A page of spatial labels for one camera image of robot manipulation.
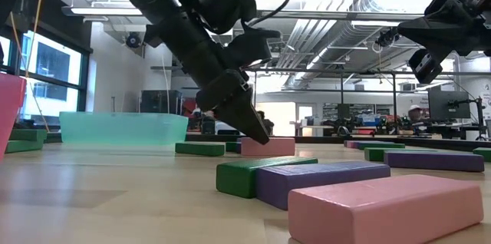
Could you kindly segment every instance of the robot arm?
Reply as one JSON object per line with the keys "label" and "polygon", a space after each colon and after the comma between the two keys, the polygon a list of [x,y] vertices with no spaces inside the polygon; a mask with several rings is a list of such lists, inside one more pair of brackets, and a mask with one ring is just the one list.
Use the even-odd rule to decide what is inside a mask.
{"label": "robot arm", "polygon": [[440,63],[455,51],[491,55],[491,0],[433,0],[424,16],[401,22],[383,33],[377,43],[386,46],[403,35],[423,45],[409,60],[422,84],[429,84],[443,70]]}
{"label": "robot arm", "polygon": [[[153,47],[164,43],[199,86],[199,108],[213,110],[217,119],[259,143],[267,143],[268,134],[252,107],[249,77],[242,68],[270,59],[267,39],[279,38],[280,32],[246,24],[256,17],[255,0],[130,1],[152,24],[147,26],[144,41]],[[245,33],[226,48],[215,43],[205,30],[222,34],[239,19]]]}

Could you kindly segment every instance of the person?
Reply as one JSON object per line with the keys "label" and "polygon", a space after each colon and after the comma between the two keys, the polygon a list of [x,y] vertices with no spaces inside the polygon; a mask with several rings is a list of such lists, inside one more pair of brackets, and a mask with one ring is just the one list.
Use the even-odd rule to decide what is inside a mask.
{"label": "person", "polygon": [[271,122],[269,119],[265,119],[264,112],[262,110],[258,110],[258,115],[261,117],[261,122],[264,124],[264,127],[266,129],[266,132],[268,132],[269,136],[273,135],[273,127],[275,124]]}
{"label": "person", "polygon": [[407,112],[407,115],[409,116],[409,119],[411,122],[418,122],[421,120],[421,107],[418,105],[413,105],[409,107],[409,111]]}

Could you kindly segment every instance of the pink foam block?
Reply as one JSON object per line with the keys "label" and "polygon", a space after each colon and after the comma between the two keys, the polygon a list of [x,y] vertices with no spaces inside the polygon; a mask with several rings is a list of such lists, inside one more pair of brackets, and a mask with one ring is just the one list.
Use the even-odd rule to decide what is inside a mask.
{"label": "pink foam block", "polygon": [[3,159],[7,148],[18,109],[22,107],[24,93],[25,79],[0,74],[0,160]]}
{"label": "pink foam block", "polygon": [[479,186],[408,175],[292,190],[292,237],[302,244],[425,243],[483,220]]}
{"label": "pink foam block", "polygon": [[243,137],[241,154],[249,157],[294,156],[295,139],[292,137],[270,137],[269,142],[262,145],[250,137]]}

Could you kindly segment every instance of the ceiling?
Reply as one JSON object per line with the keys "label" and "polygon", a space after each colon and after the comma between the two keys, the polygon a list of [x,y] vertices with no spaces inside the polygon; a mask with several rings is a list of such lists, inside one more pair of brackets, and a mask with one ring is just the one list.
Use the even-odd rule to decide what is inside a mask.
{"label": "ceiling", "polygon": [[[69,5],[95,7],[131,7],[127,0],[63,0]],[[256,0],[258,9],[274,9],[283,0]],[[422,13],[431,0],[291,0],[287,9],[309,11],[359,11],[359,12],[398,12]],[[148,21],[140,17],[110,18],[106,30],[118,41],[129,31],[143,34]],[[402,39],[393,47],[377,53],[374,45],[380,25],[353,25],[350,21],[304,20],[296,18],[272,18],[259,24],[259,27],[277,30],[282,39],[272,40],[270,47],[275,58],[269,66],[279,68],[313,68],[313,69],[395,69],[404,66],[417,46],[407,39]],[[241,33],[239,24],[234,27],[234,35]],[[213,37],[223,45],[230,42],[232,36]],[[309,72],[295,76],[281,77],[285,84],[301,86],[316,77],[327,77],[330,74],[313,74]]]}

